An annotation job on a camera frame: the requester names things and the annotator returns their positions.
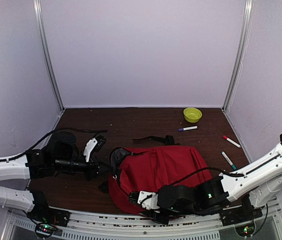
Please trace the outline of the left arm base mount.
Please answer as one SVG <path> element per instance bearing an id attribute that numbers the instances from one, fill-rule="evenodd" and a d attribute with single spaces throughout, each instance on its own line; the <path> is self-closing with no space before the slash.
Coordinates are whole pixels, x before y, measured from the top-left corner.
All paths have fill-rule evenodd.
<path id="1" fill-rule="evenodd" d="M 58 227 L 67 227 L 70 218 L 69 211 L 50 207 L 41 191 L 34 190 L 29 193 L 33 197 L 31 201 L 33 208 L 24 213 L 35 224 L 34 233 L 39 238 L 49 238 L 58 231 Z"/>

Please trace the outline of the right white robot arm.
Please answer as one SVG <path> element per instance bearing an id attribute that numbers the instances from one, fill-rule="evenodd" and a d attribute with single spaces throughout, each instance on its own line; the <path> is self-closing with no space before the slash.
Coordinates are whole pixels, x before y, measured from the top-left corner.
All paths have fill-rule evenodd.
<path id="1" fill-rule="evenodd" d="M 166 224 L 171 216 L 219 214 L 229 203 L 247 195 L 248 201 L 237 209 L 237 217 L 247 221 L 274 195 L 273 190 L 264 187 L 282 177 L 282 134 L 280 142 L 257 161 L 231 173 L 213 170 L 220 174 L 196 187 L 181 183 L 198 174 L 198 170 L 161 187 L 152 194 L 149 207 L 163 214 Z"/>

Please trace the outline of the purple-capped white marker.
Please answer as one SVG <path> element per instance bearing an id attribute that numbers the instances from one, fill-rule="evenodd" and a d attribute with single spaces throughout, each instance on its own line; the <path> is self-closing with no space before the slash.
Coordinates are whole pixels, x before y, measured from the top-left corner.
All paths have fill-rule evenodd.
<path id="1" fill-rule="evenodd" d="M 183 127 L 183 128 L 179 128 L 179 129 L 178 129 L 178 132 L 196 130 L 197 128 L 198 128 L 198 126 Z"/>

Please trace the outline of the left aluminium frame post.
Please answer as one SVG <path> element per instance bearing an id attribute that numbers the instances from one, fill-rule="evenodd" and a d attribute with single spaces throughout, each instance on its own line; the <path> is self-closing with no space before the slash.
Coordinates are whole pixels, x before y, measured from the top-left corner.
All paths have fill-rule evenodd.
<path id="1" fill-rule="evenodd" d="M 43 56 L 44 56 L 44 62 L 46 65 L 48 78 L 52 86 L 52 91 L 55 96 L 57 105 L 59 110 L 62 112 L 65 110 L 63 101 L 61 99 L 60 91 L 56 82 L 55 73 L 52 66 L 51 56 L 48 48 L 48 42 L 46 38 L 46 32 L 45 32 L 45 26 L 44 26 L 44 20 L 43 20 L 43 14 L 42 14 L 42 7 L 41 7 L 41 1 L 40 0 L 34 0 L 33 1 L 34 6 L 34 13 L 36 17 L 36 22 L 38 26 L 41 46 L 43 50 Z"/>

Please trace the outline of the red-capped white marker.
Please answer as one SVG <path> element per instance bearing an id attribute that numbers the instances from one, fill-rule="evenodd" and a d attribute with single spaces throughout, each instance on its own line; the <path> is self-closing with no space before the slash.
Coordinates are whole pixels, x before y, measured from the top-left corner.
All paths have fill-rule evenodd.
<path id="1" fill-rule="evenodd" d="M 228 142 L 230 142 L 231 144 L 233 144 L 234 146 L 236 146 L 237 148 L 241 148 L 241 145 L 235 141 L 233 141 L 232 139 L 230 139 L 229 137 L 223 135 L 223 139 L 227 140 Z"/>

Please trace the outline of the yellow-green plastic bowl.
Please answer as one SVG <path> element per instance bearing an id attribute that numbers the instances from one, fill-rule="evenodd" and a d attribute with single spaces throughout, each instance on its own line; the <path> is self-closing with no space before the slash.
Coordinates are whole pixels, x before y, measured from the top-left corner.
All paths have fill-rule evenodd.
<path id="1" fill-rule="evenodd" d="M 193 107 L 188 107 L 183 110 L 183 115 L 184 119 L 189 122 L 189 123 L 197 123 L 201 117 L 202 117 L 202 112 Z"/>

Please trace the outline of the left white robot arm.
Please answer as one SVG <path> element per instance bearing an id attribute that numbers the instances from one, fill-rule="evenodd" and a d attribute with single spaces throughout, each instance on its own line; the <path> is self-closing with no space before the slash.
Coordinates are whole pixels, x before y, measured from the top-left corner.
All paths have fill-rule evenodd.
<path id="1" fill-rule="evenodd" d="M 105 143 L 106 138 L 97 133 L 87 142 L 83 150 L 79 150 L 73 133 L 55 132 L 47 145 L 41 149 L 31 147 L 17 155 L 0 157 L 0 181 L 34 180 L 76 173 L 82 174 L 90 181 L 100 175 L 102 167 L 107 166 L 94 156 Z M 42 222 L 48 222 L 55 216 L 44 193 L 40 191 L 17 191 L 0 186 L 0 206 L 24 211 Z"/>

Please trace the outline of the aluminium frame post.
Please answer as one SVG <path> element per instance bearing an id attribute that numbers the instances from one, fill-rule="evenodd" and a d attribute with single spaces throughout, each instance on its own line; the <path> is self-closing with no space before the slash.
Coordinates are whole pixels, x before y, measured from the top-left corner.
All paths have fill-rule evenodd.
<path id="1" fill-rule="evenodd" d="M 45 26 L 44 26 L 44 20 L 43 20 L 43 14 L 42 14 L 42 7 L 41 7 L 41 1 L 40 0 L 34 0 L 33 1 L 34 6 L 34 13 L 36 17 L 36 22 L 38 26 L 41 46 L 43 50 L 43 56 L 44 56 L 44 62 L 46 65 L 48 78 L 52 86 L 52 91 L 55 96 L 57 105 L 59 110 L 62 112 L 65 110 L 63 101 L 61 99 L 60 91 L 56 82 L 55 73 L 52 66 L 51 56 L 48 48 L 48 42 L 46 38 L 46 32 L 45 32 Z"/>
<path id="2" fill-rule="evenodd" d="M 253 0 L 245 1 L 242 28 L 241 28 L 241 34 L 240 34 L 237 54 L 236 54 L 236 58 L 234 62 L 233 71 L 231 74 L 230 84 L 229 84 L 226 98 L 223 104 L 223 111 L 226 114 L 230 112 L 230 106 L 233 102 L 233 99 L 236 93 L 236 88 L 239 82 L 240 70 L 242 68 L 243 57 L 246 51 L 249 34 L 250 34 L 250 25 L 252 21 L 253 5 L 254 5 Z"/>

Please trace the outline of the right aluminium frame post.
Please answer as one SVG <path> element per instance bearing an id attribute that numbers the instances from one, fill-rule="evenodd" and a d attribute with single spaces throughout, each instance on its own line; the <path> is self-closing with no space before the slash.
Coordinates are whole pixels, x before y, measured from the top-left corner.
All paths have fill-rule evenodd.
<path id="1" fill-rule="evenodd" d="M 230 84 L 229 84 L 226 98 L 223 104 L 223 111 L 226 114 L 230 112 L 230 106 L 233 102 L 233 99 L 236 93 L 236 88 L 239 82 L 240 70 L 242 68 L 243 57 L 246 51 L 249 34 L 250 34 L 250 25 L 252 21 L 253 5 L 254 5 L 253 0 L 245 1 L 242 28 L 241 28 L 241 34 L 240 34 L 237 54 L 236 54 L 236 58 L 234 62 L 233 71 L 231 74 Z"/>

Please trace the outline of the teal-capped white marker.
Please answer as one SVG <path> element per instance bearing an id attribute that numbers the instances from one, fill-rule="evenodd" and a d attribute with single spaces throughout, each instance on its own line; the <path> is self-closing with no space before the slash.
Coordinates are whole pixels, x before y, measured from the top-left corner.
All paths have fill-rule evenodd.
<path id="1" fill-rule="evenodd" d="M 228 157 L 228 155 L 222 151 L 221 152 L 222 156 L 225 158 L 225 160 L 228 162 L 228 164 L 232 167 L 233 170 L 236 170 L 236 166 L 233 164 L 233 162 L 230 160 L 230 158 Z"/>

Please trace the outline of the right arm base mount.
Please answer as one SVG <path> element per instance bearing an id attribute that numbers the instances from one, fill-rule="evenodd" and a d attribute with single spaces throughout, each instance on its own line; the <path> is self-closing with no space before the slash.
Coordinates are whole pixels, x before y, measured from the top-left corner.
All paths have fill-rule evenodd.
<path id="1" fill-rule="evenodd" d="M 259 227 L 256 226 L 256 218 L 263 216 L 262 210 L 266 209 L 265 217 Z M 239 207 L 226 209 L 220 213 L 223 226 L 235 226 L 235 232 L 238 236 L 247 239 L 253 238 L 265 225 L 269 214 L 269 205 L 266 203 L 258 209 L 247 207 L 242 204 Z"/>

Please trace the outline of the red backpack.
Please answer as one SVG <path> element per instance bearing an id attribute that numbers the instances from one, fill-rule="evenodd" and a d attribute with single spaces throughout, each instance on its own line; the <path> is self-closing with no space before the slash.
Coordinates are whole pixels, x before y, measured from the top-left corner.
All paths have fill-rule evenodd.
<path id="1" fill-rule="evenodd" d="M 123 212 L 139 215 L 144 208 L 129 201 L 131 192 L 157 192 L 180 181 L 196 187 L 212 179 L 207 164 L 193 146 L 116 147 L 109 156 L 112 173 L 99 189 Z"/>

